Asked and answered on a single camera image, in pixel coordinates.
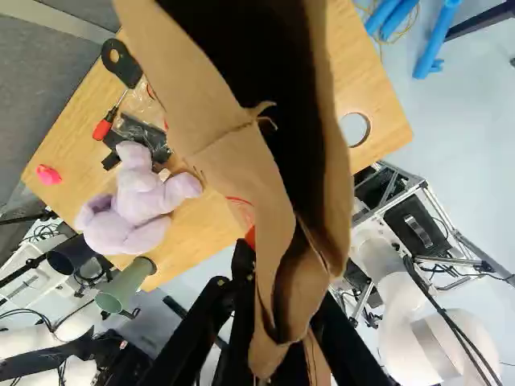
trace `pink object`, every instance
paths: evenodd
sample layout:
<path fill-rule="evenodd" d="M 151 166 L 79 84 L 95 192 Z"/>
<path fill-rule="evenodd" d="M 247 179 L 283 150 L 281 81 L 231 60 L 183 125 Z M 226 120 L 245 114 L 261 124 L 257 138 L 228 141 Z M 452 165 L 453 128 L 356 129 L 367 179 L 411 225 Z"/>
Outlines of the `pink object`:
<path fill-rule="evenodd" d="M 173 211 L 185 199 L 202 193 L 199 180 L 189 173 L 164 183 L 152 172 L 150 151 L 137 142 L 116 146 L 122 160 L 117 193 L 89 200 L 76 217 L 89 247 L 102 255 L 139 255 L 157 247 L 170 225 Z"/>
<path fill-rule="evenodd" d="M 55 185 L 63 180 L 57 170 L 49 166 L 38 165 L 38 167 L 35 168 L 35 173 L 38 175 L 39 181 L 45 185 Z"/>

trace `gray carpet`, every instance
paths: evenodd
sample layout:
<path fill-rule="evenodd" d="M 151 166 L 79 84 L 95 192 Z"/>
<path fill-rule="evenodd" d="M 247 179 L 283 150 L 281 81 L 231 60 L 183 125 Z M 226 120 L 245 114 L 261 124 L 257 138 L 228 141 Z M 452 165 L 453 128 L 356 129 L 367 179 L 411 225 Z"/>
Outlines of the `gray carpet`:
<path fill-rule="evenodd" d="M 120 23 L 114 13 L 111 0 L 36 0 L 72 14 L 87 22 L 97 24 L 112 32 L 118 31 Z"/>
<path fill-rule="evenodd" d="M 0 16 L 0 204 L 99 53 L 95 43 Z"/>

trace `screwdriver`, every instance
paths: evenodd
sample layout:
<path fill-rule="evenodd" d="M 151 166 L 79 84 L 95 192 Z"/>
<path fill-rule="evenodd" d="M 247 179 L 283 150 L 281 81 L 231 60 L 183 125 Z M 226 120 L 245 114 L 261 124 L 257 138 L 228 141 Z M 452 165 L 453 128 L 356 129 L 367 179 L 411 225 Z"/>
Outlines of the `screwdriver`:
<path fill-rule="evenodd" d="M 120 99 L 118 99 L 118 102 L 116 102 L 113 108 L 107 112 L 104 119 L 98 122 L 97 127 L 93 131 L 93 139 L 101 141 L 102 139 L 104 139 L 105 135 L 111 130 L 114 118 L 116 117 L 116 114 L 118 112 L 118 107 L 120 106 L 121 102 L 123 101 L 123 98 L 125 97 L 128 91 L 129 89 L 127 88 L 123 92 L 122 96 L 120 96 Z"/>

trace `green cup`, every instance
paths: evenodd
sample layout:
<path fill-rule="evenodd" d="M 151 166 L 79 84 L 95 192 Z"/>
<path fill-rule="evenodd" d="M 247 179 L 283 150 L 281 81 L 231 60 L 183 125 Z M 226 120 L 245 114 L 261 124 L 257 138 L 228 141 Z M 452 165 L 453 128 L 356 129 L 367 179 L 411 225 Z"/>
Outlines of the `green cup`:
<path fill-rule="evenodd" d="M 138 256 L 111 282 L 103 285 L 95 297 L 95 302 L 110 314 L 119 314 L 136 294 L 147 276 L 157 272 L 155 263 L 148 257 Z"/>

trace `black clip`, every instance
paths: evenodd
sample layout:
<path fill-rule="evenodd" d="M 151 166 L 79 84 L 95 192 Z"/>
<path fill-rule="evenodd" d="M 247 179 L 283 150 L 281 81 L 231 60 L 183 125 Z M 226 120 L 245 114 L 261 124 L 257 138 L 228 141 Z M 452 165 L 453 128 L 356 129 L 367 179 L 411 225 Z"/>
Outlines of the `black clip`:
<path fill-rule="evenodd" d="M 111 51 L 118 53 L 118 60 L 111 60 Z M 143 70 L 127 50 L 127 46 L 118 39 L 107 39 L 102 44 L 102 63 L 105 68 L 116 75 L 128 88 L 135 88 L 142 78 Z"/>

